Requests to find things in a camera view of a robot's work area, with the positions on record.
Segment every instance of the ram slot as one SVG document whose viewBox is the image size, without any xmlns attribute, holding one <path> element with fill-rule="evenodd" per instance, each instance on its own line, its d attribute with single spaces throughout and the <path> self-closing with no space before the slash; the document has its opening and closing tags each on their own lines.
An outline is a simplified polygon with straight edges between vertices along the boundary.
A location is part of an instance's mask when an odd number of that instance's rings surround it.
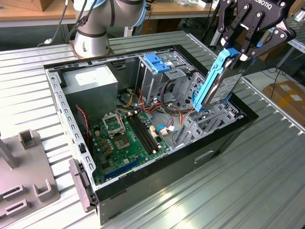
<svg viewBox="0 0 305 229">
<path fill-rule="evenodd" d="M 147 132 L 141 120 L 137 116 L 130 116 L 127 118 L 127 120 L 132 126 L 133 131 L 135 132 L 141 143 L 144 145 L 147 153 L 152 154 L 154 153 L 154 151 L 158 151 L 159 148 L 157 144 Z"/>
</svg>

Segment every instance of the motherboard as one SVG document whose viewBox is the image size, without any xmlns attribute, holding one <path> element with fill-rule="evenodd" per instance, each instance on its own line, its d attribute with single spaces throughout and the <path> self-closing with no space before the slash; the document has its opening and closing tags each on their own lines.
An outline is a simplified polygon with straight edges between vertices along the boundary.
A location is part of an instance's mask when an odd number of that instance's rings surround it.
<svg viewBox="0 0 305 229">
<path fill-rule="evenodd" d="M 120 116 L 110 114 L 90 127 L 92 157 L 96 164 L 93 178 L 97 185 L 158 156 L 169 147 L 144 112 Z"/>
</svg>

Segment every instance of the robotiq logo text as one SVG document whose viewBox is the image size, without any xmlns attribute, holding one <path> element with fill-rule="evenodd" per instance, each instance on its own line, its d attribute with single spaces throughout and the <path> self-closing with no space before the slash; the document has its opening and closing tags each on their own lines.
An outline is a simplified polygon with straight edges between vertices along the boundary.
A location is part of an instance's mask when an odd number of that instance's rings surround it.
<svg viewBox="0 0 305 229">
<path fill-rule="evenodd" d="M 261 4 L 262 6 L 265 6 L 269 10 L 271 10 L 272 8 L 272 5 L 265 0 L 254 0 L 254 1 L 256 1 L 258 4 Z"/>
</svg>

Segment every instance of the blue drive bracket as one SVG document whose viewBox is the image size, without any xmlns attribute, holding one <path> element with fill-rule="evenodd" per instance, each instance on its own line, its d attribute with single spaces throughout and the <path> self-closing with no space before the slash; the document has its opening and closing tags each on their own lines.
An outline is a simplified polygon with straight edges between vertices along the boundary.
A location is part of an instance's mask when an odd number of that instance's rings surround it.
<svg viewBox="0 0 305 229">
<path fill-rule="evenodd" d="M 193 106 L 197 112 L 201 112 L 203 110 L 202 103 L 205 100 L 206 96 L 208 95 L 215 80 L 217 79 L 217 76 L 224 71 L 225 61 L 229 57 L 236 56 L 237 54 L 238 54 L 238 51 L 234 48 L 224 49 L 218 54 L 215 62 L 213 63 L 213 65 L 211 67 L 208 77 L 206 78 L 206 81 L 200 88 L 200 91 L 195 98 Z"/>
<path fill-rule="evenodd" d="M 171 68 L 164 64 L 162 59 L 154 53 L 144 55 L 144 60 L 154 69 L 156 73 L 163 73 L 171 70 Z"/>
</svg>

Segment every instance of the slotted aluminum table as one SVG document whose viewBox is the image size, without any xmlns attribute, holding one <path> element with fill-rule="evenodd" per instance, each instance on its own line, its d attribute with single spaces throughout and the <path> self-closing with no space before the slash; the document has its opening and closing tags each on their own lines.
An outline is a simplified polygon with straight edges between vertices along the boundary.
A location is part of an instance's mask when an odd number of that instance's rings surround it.
<svg viewBox="0 0 305 229">
<path fill-rule="evenodd" d="M 115 53 L 181 44 L 210 68 L 215 55 L 182 31 L 110 41 Z M 99 228 L 84 213 L 69 174 L 72 157 L 55 113 L 42 65 L 75 60 L 69 45 L 0 52 L 3 138 L 37 130 L 60 199 L 8 226 Z M 259 115 L 219 157 L 111 220 L 104 228 L 301 228 L 305 224 L 304 128 L 241 80 L 235 93 Z"/>
</svg>

